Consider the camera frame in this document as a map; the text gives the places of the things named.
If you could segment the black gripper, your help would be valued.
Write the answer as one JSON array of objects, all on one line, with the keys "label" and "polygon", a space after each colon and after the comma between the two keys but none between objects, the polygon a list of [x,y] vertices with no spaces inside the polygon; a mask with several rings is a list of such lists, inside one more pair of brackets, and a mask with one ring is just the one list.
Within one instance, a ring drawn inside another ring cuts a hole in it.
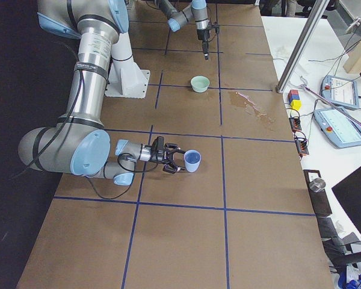
[{"label": "black gripper", "polygon": [[176,165],[173,154],[185,154],[186,151],[182,150],[177,144],[166,143],[165,145],[161,144],[152,144],[150,148],[150,159],[151,163],[162,164],[163,171],[175,174],[177,172],[185,170],[184,166]]},{"label": "black gripper", "polygon": [[209,59],[209,21],[201,20],[196,22],[197,37],[202,41],[202,51],[205,60]]}]

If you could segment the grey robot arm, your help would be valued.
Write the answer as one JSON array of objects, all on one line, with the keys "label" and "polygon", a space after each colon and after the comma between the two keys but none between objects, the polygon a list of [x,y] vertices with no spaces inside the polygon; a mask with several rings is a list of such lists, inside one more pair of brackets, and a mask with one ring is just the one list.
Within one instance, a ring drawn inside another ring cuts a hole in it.
[{"label": "grey robot arm", "polygon": [[174,160],[180,149],[157,137],[152,144],[120,140],[117,160],[108,161],[109,134],[100,119],[105,95],[145,95],[149,72],[141,70],[130,52],[129,19],[124,1],[39,1],[40,27],[57,36],[79,40],[67,111],[54,127],[33,129],[19,143],[18,154],[28,167],[44,172],[108,178],[130,185],[138,161],[161,164],[165,172],[183,166]]},{"label": "grey robot arm", "polygon": [[209,38],[211,24],[208,18],[205,0],[192,0],[181,11],[178,11],[168,0],[154,1],[155,5],[166,15],[167,23],[173,32],[179,31],[192,20],[196,24],[197,38],[202,42],[205,60],[209,59]]}]

